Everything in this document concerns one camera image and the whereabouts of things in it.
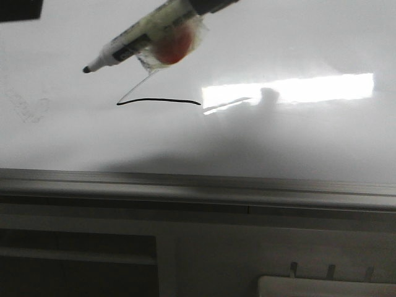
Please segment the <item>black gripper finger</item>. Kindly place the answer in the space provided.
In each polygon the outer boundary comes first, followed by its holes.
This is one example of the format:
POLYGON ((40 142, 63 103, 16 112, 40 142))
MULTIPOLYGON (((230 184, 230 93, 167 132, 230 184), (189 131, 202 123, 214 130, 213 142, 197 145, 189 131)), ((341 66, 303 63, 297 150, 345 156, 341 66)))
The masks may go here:
POLYGON ((189 3, 198 15, 214 14, 238 0, 189 0, 189 3))

